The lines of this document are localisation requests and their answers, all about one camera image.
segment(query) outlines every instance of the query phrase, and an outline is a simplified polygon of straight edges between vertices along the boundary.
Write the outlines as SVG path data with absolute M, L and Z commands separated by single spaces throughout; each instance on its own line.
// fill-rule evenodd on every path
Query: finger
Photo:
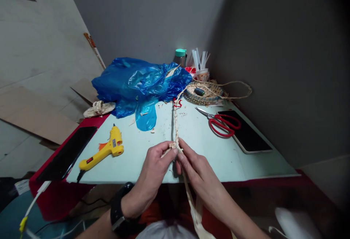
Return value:
M 178 175 L 181 175 L 181 173 L 182 173 L 182 168 L 181 168 L 181 165 L 180 165 L 179 160 L 176 160 L 176 161 L 175 161 L 175 166 L 176 166 L 176 172 L 178 173 Z
M 196 173 L 196 171 L 193 169 L 192 165 L 190 164 L 189 160 L 183 153 L 178 154 L 178 159 L 180 161 L 182 168 L 187 173 L 187 176 L 189 177 L 190 181 L 196 178 L 200 178 L 198 173 Z
M 183 153 L 190 160 L 190 162 L 193 162 L 198 154 L 194 150 L 192 150 L 191 147 L 189 147 L 188 144 L 181 138 L 179 138 L 179 145 L 182 148 Z
M 173 141 L 165 141 L 161 142 L 151 148 L 151 150 L 156 151 L 157 155 L 161 156 L 164 151 L 169 149 L 169 144 L 173 143 Z
M 164 164 L 167 166 L 167 168 L 169 167 L 169 164 L 175 160 L 176 155 L 179 153 L 178 149 L 171 149 L 166 155 L 164 155 L 164 157 L 161 159 Z

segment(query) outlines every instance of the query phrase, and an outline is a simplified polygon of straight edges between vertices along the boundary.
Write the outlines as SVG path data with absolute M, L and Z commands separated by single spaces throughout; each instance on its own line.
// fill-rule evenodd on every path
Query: white cable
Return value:
M 278 230 L 276 227 L 273 227 L 273 226 L 269 226 L 269 233 L 271 233 L 272 229 L 275 229 L 277 232 L 279 232 L 285 238 L 289 239 L 287 236 L 284 235 L 284 233 L 282 233 L 280 230 Z
M 29 208 L 28 208 L 28 210 L 27 210 L 27 212 L 26 212 L 26 215 L 25 215 L 24 217 L 26 217 L 26 216 L 29 215 L 30 210 L 33 208 L 33 205 L 35 204 L 35 202 L 36 202 L 36 200 L 38 199 L 39 195 L 41 195 L 41 194 L 46 190 L 46 188 L 50 185 L 50 183 L 51 183 L 51 181 L 45 181 L 45 182 L 40 186 L 39 190 L 38 190 L 37 193 L 36 193 L 36 196 L 35 196 L 34 200 L 33 200 L 32 203 L 30 204 L 30 206 L 29 206 Z
M 79 224 L 80 224 L 82 221 L 83 221 L 83 220 L 80 220 L 80 222 L 77 223 L 77 225 L 76 225 L 72 230 L 70 230 L 69 232 L 66 232 L 66 233 L 63 234 L 63 235 L 60 235 L 60 236 L 55 237 L 55 238 L 52 238 L 52 239 L 60 239 L 60 238 L 62 238 L 62 237 L 64 237 L 64 236 L 70 234 L 71 232 L 73 232 L 73 231 L 79 226 Z M 28 234 L 31 238 L 33 238 L 33 239 L 40 239 L 40 238 L 37 237 L 35 234 L 33 234 L 29 229 L 26 229 L 26 232 L 27 232 L 27 234 Z
M 28 210 L 27 210 L 27 212 L 26 212 L 26 214 L 25 214 L 24 217 L 26 217 L 26 216 L 29 215 L 30 210 L 33 208 L 33 205 L 35 204 L 35 202 L 36 202 L 36 200 L 38 199 L 38 197 L 39 197 L 40 194 L 41 194 L 41 193 L 37 193 L 37 194 L 36 194 L 36 197 L 34 198 L 34 200 L 32 201 L 32 203 L 31 203 L 30 206 L 28 207 Z

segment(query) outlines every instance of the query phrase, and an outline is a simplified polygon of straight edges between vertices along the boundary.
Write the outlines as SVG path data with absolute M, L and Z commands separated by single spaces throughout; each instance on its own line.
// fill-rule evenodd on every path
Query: table surface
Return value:
M 261 134 L 247 117 L 232 103 L 225 102 L 224 107 L 205 107 L 202 109 L 215 114 L 218 111 L 235 110 L 246 122 L 272 147 L 268 153 L 244 154 L 231 138 L 215 135 L 208 125 L 206 116 L 198 112 L 195 104 L 182 100 L 182 107 L 177 110 L 179 136 L 183 138 L 198 154 L 204 155 L 221 182 L 247 181 L 252 179 L 299 176 L 277 149 Z M 147 149 L 163 141 L 174 140 L 172 103 L 156 104 L 157 122 L 155 133 L 140 131 L 135 118 L 131 115 L 117 119 L 110 115 L 92 137 L 66 181 L 76 182 L 79 174 L 79 162 L 98 152 L 100 143 L 109 139 L 109 132 L 115 124 L 122 133 L 124 153 L 120 156 L 107 156 L 94 168 L 87 171 L 80 183 L 85 184 L 123 184 L 136 182 L 139 177 Z M 181 178 L 174 176 L 173 164 L 169 166 L 163 183 L 178 183 Z

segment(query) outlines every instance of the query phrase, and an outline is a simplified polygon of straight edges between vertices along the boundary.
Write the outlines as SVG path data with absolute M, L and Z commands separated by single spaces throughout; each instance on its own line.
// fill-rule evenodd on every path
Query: left hand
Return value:
M 125 218 L 130 219 L 140 216 L 156 197 L 169 164 L 178 154 L 177 149 L 172 149 L 161 158 L 171 143 L 173 142 L 161 142 L 148 149 L 135 186 L 121 200 L 121 209 Z

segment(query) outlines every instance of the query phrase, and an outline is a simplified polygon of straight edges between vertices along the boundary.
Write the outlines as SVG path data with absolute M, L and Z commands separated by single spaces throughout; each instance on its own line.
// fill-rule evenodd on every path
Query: red scissors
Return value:
M 196 110 L 208 117 L 210 128 L 214 132 L 216 132 L 218 135 L 220 135 L 222 137 L 227 137 L 228 138 L 228 137 L 234 136 L 234 130 L 231 129 L 231 128 L 228 128 L 226 125 L 234 128 L 235 130 L 238 130 L 238 129 L 241 128 L 241 122 L 238 119 L 236 119 L 236 118 L 234 118 L 232 116 L 224 115 L 224 114 L 221 114 L 221 115 L 219 115 L 219 114 L 216 114 L 216 115 L 209 114 L 209 113 L 207 113 L 207 112 L 205 112 L 202 109 L 197 108 L 197 107 L 196 107 Z M 229 121 L 225 120 L 225 118 L 229 118 L 231 120 L 236 121 L 238 125 L 237 126 L 233 125 Z M 215 129 L 213 124 L 217 125 L 218 127 L 222 128 L 224 130 L 227 130 L 229 133 L 228 134 L 224 134 L 224 133 L 219 132 L 217 129 Z

